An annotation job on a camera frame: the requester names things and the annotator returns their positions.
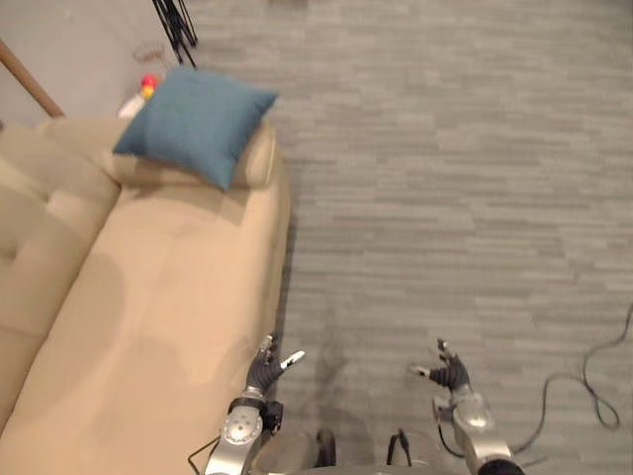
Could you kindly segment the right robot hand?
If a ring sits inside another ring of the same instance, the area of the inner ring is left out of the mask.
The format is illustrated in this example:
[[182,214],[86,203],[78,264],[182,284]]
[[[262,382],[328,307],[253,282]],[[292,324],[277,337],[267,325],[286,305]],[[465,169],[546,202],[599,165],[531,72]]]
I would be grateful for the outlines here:
[[439,338],[437,340],[437,349],[443,366],[427,368],[420,364],[411,363],[407,366],[407,371],[413,375],[426,378],[438,386],[448,389],[450,392],[469,386],[470,376],[468,370],[458,354],[449,347],[448,341]]

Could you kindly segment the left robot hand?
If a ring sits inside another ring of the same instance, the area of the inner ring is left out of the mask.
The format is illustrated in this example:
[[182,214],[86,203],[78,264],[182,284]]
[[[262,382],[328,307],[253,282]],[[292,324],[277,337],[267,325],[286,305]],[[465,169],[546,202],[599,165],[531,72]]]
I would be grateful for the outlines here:
[[300,349],[280,360],[277,334],[273,332],[266,335],[246,373],[245,389],[265,395],[290,367],[298,364],[306,355]]

